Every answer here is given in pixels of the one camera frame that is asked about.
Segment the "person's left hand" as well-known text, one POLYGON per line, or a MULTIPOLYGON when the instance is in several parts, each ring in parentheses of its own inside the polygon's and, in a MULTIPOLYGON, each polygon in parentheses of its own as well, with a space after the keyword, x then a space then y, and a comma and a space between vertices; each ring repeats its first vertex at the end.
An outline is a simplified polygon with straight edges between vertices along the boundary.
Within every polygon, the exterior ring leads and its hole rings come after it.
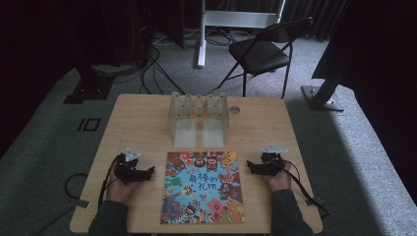
POLYGON ((105 199, 127 205, 140 185, 141 182, 132 182, 125 185, 115 176, 114 172, 111 172, 105 191, 105 199))

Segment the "white metal stand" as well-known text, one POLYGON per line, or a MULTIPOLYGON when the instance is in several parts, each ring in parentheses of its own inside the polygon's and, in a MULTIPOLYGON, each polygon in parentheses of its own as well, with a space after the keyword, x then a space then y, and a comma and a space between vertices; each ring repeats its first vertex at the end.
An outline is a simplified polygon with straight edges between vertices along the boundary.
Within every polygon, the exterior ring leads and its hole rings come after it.
POLYGON ((279 0, 275 13, 210 11, 206 9, 206 0, 201 0, 201 36, 198 54, 198 67, 206 64, 206 27, 252 28, 262 29, 281 21, 286 0, 279 0))

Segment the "black folding chair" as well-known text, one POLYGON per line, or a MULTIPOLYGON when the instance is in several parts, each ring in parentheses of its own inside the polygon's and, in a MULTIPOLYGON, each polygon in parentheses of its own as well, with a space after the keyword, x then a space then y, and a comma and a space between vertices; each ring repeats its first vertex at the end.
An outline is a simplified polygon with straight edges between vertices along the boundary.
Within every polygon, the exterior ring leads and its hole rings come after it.
POLYGON ((262 29, 253 38, 231 43, 229 53, 236 63, 217 87, 220 89, 226 81, 237 78, 231 74, 238 66, 241 66, 243 69, 242 95, 245 96, 248 74, 257 76, 285 67, 281 93, 281 98, 284 98, 292 62, 293 42, 309 32, 313 21, 312 17, 307 17, 292 22, 273 24, 262 29))

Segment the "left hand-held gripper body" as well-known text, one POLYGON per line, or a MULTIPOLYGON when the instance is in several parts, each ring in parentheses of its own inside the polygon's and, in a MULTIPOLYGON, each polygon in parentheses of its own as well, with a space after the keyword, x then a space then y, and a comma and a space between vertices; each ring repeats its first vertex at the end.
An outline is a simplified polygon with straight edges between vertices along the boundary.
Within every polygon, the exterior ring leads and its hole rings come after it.
POLYGON ((116 167, 114 170, 115 176, 118 177, 123 184, 129 184, 131 182, 139 182, 139 177, 142 174, 137 168, 136 165, 139 161, 141 155, 131 150, 129 147, 126 148, 124 153, 121 153, 117 156, 116 167))

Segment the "black stand with base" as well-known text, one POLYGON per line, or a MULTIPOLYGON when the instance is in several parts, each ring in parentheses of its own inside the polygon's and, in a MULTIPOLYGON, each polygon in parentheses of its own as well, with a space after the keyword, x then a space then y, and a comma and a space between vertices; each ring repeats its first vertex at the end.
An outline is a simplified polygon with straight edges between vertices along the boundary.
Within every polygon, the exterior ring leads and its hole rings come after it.
POLYGON ((328 67, 327 70, 325 68, 317 68, 312 78, 323 79, 322 85, 320 87, 312 85, 301 86, 301 91, 303 91, 306 101, 312 110, 344 111, 338 97, 334 94, 341 81, 342 72, 342 66, 328 67))
POLYGON ((82 104, 85 100, 105 100, 108 97, 114 76, 100 75, 83 61, 76 63, 76 69, 81 78, 74 91, 65 97, 65 104, 82 104))

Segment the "person's right hand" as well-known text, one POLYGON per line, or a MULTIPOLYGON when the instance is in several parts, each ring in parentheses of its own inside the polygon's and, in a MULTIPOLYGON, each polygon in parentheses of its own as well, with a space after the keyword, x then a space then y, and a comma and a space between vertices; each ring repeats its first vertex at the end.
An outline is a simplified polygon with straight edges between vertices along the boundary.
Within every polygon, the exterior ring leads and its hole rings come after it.
POLYGON ((272 192, 291 188, 291 176, 288 174, 290 167, 291 164, 285 162, 284 169, 282 171, 274 176, 267 175, 263 177, 272 192))

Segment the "colourful picture book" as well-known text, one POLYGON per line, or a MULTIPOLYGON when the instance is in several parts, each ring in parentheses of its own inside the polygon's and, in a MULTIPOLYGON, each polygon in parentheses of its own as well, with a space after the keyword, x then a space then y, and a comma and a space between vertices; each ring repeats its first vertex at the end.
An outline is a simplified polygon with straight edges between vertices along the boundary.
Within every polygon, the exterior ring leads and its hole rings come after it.
POLYGON ((235 151, 180 151, 167 155, 162 224, 245 220, 235 151))

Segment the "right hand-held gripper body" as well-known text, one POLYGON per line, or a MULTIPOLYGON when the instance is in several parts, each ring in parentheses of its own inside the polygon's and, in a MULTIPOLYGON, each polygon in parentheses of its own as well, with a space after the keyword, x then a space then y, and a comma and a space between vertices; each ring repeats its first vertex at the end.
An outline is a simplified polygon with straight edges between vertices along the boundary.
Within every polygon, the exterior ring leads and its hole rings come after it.
POLYGON ((268 147, 262 147, 261 152, 261 160, 266 168, 266 175, 274 176, 284 168, 281 154, 287 152, 286 147, 271 144, 268 147))

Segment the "clear acrylic book rack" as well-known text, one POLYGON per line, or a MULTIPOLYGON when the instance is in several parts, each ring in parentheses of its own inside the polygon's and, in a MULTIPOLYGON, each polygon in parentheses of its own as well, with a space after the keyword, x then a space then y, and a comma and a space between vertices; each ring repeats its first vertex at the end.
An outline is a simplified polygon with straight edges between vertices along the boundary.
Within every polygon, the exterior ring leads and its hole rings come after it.
POLYGON ((197 146, 198 125, 202 124, 203 146, 223 148, 229 128, 228 100, 220 95, 171 93, 168 126, 176 148, 197 146))

